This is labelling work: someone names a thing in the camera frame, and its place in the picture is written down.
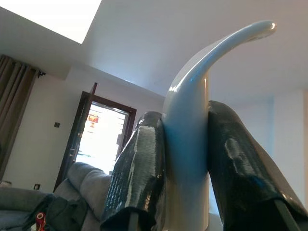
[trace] brown curtain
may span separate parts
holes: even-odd
[[[8,56],[0,57],[0,180],[38,70]]]

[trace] brown door frame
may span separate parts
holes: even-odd
[[[75,119],[74,119],[74,122],[73,122],[72,129],[71,129],[71,133],[70,133],[70,136],[68,138],[65,153],[64,153],[64,156],[63,156],[63,159],[62,159],[62,164],[61,164],[60,171],[59,171],[59,174],[58,174],[58,178],[57,178],[57,181],[56,181],[56,184],[54,186],[53,191],[55,191],[56,188],[59,186],[59,184],[61,184],[61,182],[66,178],[67,170],[68,170],[68,164],[69,164],[68,158],[69,158],[69,155],[70,155],[70,149],[71,149],[72,143],[75,142],[75,139],[77,137],[78,126],[80,126],[79,125],[80,115],[82,114],[82,111],[85,107],[85,104],[87,102],[88,97],[89,97],[89,93],[83,91],[82,94],[81,94],[81,97],[80,97],[79,105],[78,105],[78,108],[77,108],[77,111],[76,111],[76,115],[75,115]],[[111,108],[117,108],[117,109],[120,109],[121,111],[128,113],[128,121],[127,121],[127,124],[126,124],[126,127],[125,127],[125,134],[124,134],[124,137],[123,137],[122,146],[119,147],[122,151],[123,148],[125,147],[126,143],[128,142],[128,140],[130,139],[131,134],[132,134],[137,110],[132,108],[132,107],[128,107],[126,105],[116,103],[114,101],[105,99],[105,98],[97,96],[97,95],[94,95],[92,101],[96,102],[96,103],[104,104],[104,105],[111,107]]]

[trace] skylight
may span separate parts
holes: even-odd
[[[0,0],[0,6],[83,43],[101,0]]]

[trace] wall socket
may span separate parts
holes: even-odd
[[[33,187],[34,190],[39,190],[39,188],[40,188],[40,184],[35,184]]]

